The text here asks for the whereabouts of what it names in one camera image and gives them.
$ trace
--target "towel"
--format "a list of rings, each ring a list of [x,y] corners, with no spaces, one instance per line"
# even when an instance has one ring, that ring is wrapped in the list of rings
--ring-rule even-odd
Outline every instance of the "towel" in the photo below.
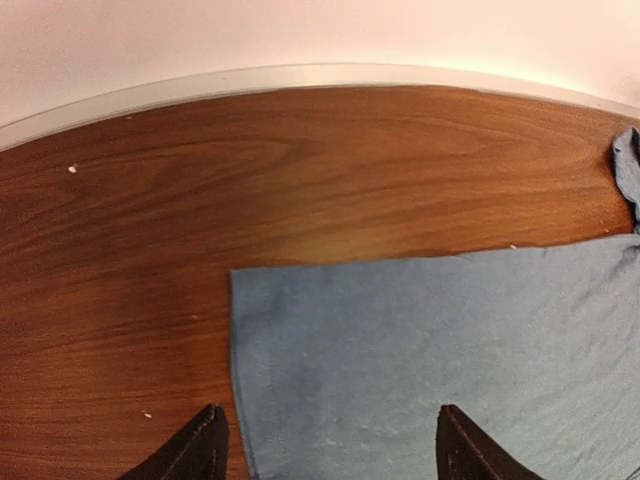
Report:
[[[638,138],[613,144],[616,182],[636,207]],[[640,465],[635,232],[232,272],[252,479],[435,479],[435,419],[454,403],[544,478],[623,480]]]

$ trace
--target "white wall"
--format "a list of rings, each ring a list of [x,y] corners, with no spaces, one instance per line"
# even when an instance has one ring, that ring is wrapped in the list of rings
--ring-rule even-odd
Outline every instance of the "white wall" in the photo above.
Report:
[[[0,126],[107,92],[264,65],[532,80],[640,107],[640,2],[3,0]]]

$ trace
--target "blue cloth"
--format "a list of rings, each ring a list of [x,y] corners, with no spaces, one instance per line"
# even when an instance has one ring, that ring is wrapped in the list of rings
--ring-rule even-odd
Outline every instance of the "blue cloth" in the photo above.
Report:
[[[636,204],[638,158],[629,130],[614,160]],[[438,410],[455,403],[542,477],[624,479],[640,465],[639,248],[629,234],[233,272],[252,478],[435,479]]]

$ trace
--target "crumpled fabric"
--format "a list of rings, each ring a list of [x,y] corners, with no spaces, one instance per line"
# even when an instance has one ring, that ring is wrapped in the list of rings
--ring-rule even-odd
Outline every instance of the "crumpled fabric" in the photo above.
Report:
[[[638,132],[613,145],[640,218]],[[437,478],[457,404],[549,479],[640,465],[640,227],[553,248],[232,273],[256,480]]]

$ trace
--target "wood grain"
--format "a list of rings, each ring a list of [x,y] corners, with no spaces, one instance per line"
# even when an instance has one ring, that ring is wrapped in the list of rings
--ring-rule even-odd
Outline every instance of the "wood grain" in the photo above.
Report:
[[[456,89],[290,90],[0,153],[0,477],[114,478],[219,402],[247,479],[230,269],[628,232],[609,146],[630,123]]]

